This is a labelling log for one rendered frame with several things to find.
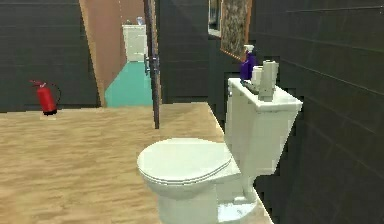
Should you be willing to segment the red fire extinguisher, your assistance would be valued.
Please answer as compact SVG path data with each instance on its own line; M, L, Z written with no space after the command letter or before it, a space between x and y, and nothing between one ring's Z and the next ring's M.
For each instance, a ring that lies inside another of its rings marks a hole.
M36 88L37 98L39 100L43 114L45 116L55 115L58 111L58 104L61 100L60 88L51 82L30 80L30 83L33 87ZM51 86L56 89L56 97L53 97L53 93L50 89Z

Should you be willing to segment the pale grey upright holder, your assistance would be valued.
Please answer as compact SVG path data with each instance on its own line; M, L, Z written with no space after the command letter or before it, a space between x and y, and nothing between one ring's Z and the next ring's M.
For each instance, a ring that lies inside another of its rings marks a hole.
M265 60L263 62L258 96L261 101L271 102L273 100L278 67L279 64L276 61Z

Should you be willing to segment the white cupboard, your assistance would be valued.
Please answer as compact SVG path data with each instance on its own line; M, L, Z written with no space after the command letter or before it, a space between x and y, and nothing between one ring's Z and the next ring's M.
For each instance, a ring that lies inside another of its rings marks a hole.
M123 25L123 37L128 61L143 62L147 54L145 25Z

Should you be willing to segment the white toilet paper roll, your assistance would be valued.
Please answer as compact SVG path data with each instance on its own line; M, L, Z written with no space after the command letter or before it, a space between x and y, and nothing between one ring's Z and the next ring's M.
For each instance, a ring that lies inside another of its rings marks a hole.
M254 66L252 70L251 84L254 86L259 86L261 83L262 75L263 75L263 67Z

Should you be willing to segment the framed wall mirror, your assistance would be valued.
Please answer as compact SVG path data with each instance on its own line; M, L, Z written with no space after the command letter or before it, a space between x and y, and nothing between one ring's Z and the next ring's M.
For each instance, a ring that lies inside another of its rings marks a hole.
M221 0L208 0L208 33L220 37Z

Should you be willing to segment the dark flat object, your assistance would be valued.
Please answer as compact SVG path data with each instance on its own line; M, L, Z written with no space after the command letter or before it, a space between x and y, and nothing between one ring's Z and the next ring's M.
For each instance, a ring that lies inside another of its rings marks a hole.
M256 86L253 85L252 83L250 83L248 80L243 80L242 81L242 86L247 88L254 95L258 95L259 94L259 90L256 88Z

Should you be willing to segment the framed mottled brown picture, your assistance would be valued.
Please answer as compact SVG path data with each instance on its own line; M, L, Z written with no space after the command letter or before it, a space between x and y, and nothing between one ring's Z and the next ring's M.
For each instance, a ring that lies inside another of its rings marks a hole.
M222 0L221 48L229 56L243 61L248 43L253 0Z

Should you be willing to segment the dark room door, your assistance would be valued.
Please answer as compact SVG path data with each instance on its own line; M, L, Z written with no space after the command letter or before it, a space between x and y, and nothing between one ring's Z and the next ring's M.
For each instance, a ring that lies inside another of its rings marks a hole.
M155 0L143 0L145 22L146 22L146 34L147 34L147 47L149 59L152 60L156 55L158 58L157 50L157 32L156 32L156 13L155 13ZM159 95L159 70L154 72L154 63L150 62L150 78L151 78L151 89L152 89L152 101L153 101L153 119L154 127L160 128L160 95Z

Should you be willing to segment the purple spray bottle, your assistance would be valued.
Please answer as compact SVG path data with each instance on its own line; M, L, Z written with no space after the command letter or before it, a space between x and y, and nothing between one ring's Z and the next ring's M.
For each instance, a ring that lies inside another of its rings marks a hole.
M241 64L240 79L241 80L250 80L252 78L253 67L256 64L255 54L253 53L253 45L245 45L246 49L246 58L245 61Z

